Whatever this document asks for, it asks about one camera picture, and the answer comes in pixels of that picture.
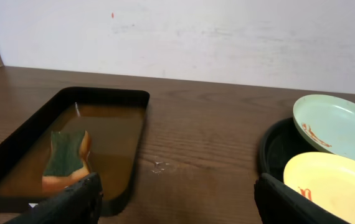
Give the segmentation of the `green and orange sponge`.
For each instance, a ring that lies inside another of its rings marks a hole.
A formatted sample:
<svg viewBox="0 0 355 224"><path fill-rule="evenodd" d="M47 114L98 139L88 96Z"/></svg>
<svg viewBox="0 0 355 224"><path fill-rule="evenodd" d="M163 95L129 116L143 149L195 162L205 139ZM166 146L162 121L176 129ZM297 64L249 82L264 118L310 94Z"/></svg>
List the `green and orange sponge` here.
<svg viewBox="0 0 355 224"><path fill-rule="evenodd" d="M46 193L59 192L90 173L91 137L86 130L53 132L50 138L50 157L42 174Z"/></svg>

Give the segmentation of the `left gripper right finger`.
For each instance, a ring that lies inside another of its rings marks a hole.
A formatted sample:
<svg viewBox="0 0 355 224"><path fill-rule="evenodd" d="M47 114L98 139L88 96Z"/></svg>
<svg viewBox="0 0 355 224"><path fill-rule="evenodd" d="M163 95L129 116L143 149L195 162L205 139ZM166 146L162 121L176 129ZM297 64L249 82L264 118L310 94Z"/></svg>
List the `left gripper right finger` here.
<svg viewBox="0 0 355 224"><path fill-rule="evenodd" d="M267 173L256 180L254 199L263 223L345 223Z"/></svg>

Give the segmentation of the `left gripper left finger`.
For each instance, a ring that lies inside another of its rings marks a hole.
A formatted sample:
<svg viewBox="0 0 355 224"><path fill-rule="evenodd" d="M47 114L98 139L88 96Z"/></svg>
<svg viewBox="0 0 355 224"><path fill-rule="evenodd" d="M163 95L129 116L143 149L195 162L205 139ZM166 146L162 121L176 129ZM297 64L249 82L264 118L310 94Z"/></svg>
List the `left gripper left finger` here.
<svg viewBox="0 0 355 224"><path fill-rule="evenodd" d="M94 172L5 224L97 224L102 198L100 176Z"/></svg>

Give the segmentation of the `light green plate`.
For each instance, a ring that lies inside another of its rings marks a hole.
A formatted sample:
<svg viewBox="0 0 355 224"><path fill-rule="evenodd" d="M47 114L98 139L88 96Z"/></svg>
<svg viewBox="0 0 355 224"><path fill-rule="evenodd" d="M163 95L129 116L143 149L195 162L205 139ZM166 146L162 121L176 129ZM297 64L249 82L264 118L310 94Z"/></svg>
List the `light green plate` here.
<svg viewBox="0 0 355 224"><path fill-rule="evenodd" d="M306 95L295 101L293 121L316 150L355 160L355 103L329 95Z"/></svg>

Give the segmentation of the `yellow plate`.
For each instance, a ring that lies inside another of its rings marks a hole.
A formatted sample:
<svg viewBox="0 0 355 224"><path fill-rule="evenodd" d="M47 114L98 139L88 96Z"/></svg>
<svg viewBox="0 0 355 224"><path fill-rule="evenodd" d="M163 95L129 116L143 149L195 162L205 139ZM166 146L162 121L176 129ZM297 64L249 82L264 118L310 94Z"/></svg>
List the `yellow plate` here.
<svg viewBox="0 0 355 224"><path fill-rule="evenodd" d="M355 161L323 152L291 158L283 182L309 201L348 223L355 223Z"/></svg>

